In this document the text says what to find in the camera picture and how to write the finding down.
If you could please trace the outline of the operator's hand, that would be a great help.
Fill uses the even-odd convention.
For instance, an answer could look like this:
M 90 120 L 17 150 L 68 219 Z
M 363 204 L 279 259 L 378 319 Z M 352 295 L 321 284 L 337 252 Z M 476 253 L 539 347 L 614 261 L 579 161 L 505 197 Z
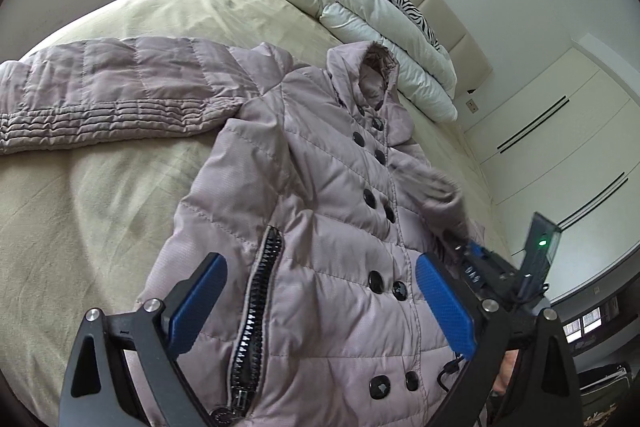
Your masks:
M 498 393 L 498 395 L 504 395 L 506 393 L 506 389 L 508 389 L 513 375 L 516 361 L 518 361 L 518 350 L 506 351 L 503 355 L 499 372 L 494 384 L 492 385 L 493 392 Z

